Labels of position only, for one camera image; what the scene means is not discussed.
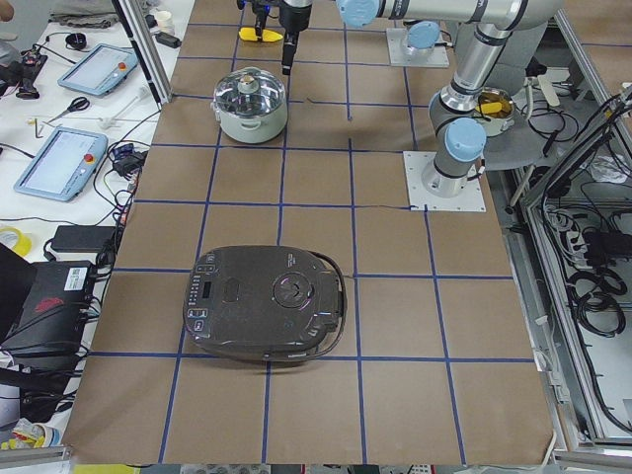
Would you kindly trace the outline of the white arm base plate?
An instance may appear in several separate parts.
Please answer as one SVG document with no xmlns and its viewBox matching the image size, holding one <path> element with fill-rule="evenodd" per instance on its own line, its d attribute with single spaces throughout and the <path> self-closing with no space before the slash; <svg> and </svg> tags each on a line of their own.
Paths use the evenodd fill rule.
<svg viewBox="0 0 632 474">
<path fill-rule="evenodd" d="M 386 41 L 392 66 L 447 68 L 449 65 L 440 30 L 424 33 L 414 28 L 389 28 Z"/>
<path fill-rule="evenodd" d="M 476 165 L 465 177 L 447 178 L 435 168 L 435 153 L 405 151 L 404 171 L 409 207 L 416 211 L 485 212 Z"/>
</svg>

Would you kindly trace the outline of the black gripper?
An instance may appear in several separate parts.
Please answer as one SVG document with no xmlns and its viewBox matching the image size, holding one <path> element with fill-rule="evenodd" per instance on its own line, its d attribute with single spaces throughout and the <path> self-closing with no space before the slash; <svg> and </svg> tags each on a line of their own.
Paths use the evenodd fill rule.
<svg viewBox="0 0 632 474">
<path fill-rule="evenodd" d="M 281 0 L 278 8 L 278 20 L 285 30 L 282 46 L 281 73 L 283 75 L 290 75 L 298 47 L 299 33 L 309 27 L 311 0 Z M 252 11 L 255 15 L 254 29 L 257 42 L 263 42 L 270 7 L 264 1 L 253 1 Z"/>
</svg>

